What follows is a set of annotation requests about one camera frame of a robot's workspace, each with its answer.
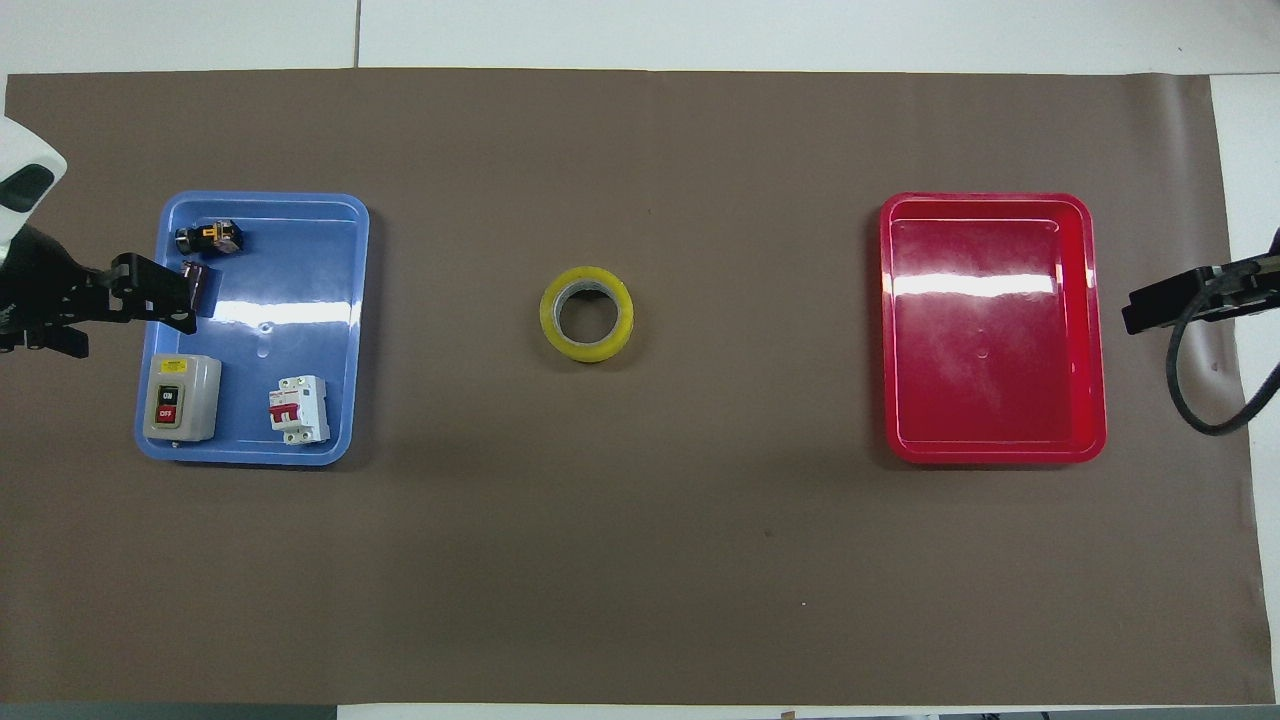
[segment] tape roll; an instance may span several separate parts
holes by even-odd
[[[603,292],[618,309],[618,318],[613,322],[613,329],[595,342],[577,342],[570,340],[559,324],[561,310],[564,301],[579,292]],[[582,265],[561,273],[558,278],[547,286],[543,301],[538,306],[538,315],[543,323],[543,334],[556,350],[564,354],[571,360],[579,363],[599,363],[618,354],[627,340],[631,338],[631,328],[635,325],[635,307],[631,305],[631,293],[627,286],[613,273],[604,268]]]

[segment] miniature circuit breaker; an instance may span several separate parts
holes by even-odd
[[[324,380],[315,375],[296,375],[273,389],[269,411],[271,429],[284,433],[285,445],[307,445],[329,439],[329,420],[324,411]]]
[[[143,437],[197,442],[214,437],[223,364],[207,355],[151,356]]]

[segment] brown paper backdrop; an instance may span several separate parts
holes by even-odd
[[[182,190],[374,215],[323,471],[146,459],[141,324],[0,360],[5,700],[1270,702],[1248,438],[1196,434],[1140,284],[1228,256],[1207,78],[337,70],[13,77],[70,161],[36,225],[152,250]],[[881,202],[1093,211],[1111,438],[923,470],[879,423]],[[614,270],[627,348],[536,302]],[[1230,327],[1187,348],[1242,401]]]

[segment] robotic arm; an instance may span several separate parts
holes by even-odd
[[[18,345],[88,356],[83,320],[157,320],[196,332],[187,279],[133,252],[109,270],[78,264],[27,219],[67,172],[67,160],[31,131],[0,118],[0,352]]]
[[[1194,320],[1216,323],[1280,307],[1280,229],[1262,255],[1225,265],[1192,268],[1129,293],[1121,310],[1125,329],[1138,334],[1152,328],[1172,327],[1165,352],[1165,383],[1169,397],[1187,424],[1207,436],[1225,436],[1249,423],[1280,391],[1280,364],[1262,382],[1244,407],[1221,423],[1208,423],[1192,410],[1178,379],[1178,352],[1187,325]]]

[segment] red breaker toggle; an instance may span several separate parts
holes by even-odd
[[[298,419],[298,404],[285,402],[284,405],[271,406],[271,421],[273,423],[289,423]]]

